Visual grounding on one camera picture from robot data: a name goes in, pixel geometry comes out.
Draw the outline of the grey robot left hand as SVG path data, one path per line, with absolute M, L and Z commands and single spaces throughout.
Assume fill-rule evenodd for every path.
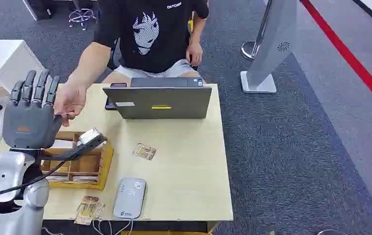
M 31 70 L 24 81 L 15 83 L 5 107 L 2 137 L 11 148 L 49 148 L 62 125 L 61 116 L 54 113 L 60 77 L 48 84 L 49 70 L 43 70 L 34 86 L 35 76 Z

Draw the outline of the person's left hand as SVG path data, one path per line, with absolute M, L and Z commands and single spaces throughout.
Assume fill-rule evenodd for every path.
M 203 49 L 199 42 L 190 42 L 186 49 L 186 59 L 191 66 L 196 67 L 201 64 Z

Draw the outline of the person's right hand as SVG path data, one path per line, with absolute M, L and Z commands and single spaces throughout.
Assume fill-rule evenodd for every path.
M 75 119 L 82 112 L 86 103 L 87 87 L 66 82 L 61 85 L 56 93 L 54 111 L 62 118 L 62 126 L 69 126 L 70 120 Z

